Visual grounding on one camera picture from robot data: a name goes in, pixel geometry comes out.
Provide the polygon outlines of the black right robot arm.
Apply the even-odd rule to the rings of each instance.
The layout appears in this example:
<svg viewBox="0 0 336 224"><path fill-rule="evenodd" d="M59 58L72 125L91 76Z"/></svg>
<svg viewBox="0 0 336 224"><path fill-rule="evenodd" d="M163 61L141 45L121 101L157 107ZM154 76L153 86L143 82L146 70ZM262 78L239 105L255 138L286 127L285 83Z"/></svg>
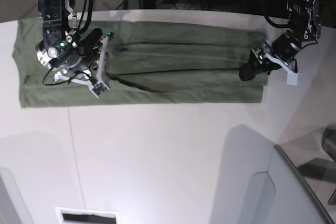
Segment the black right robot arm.
<svg viewBox="0 0 336 224"><path fill-rule="evenodd" d="M94 0L85 0L82 14L75 0L38 0L43 19L43 39L36 46L38 61L46 68L70 71L97 69L102 30L87 30L91 24Z"/></svg>

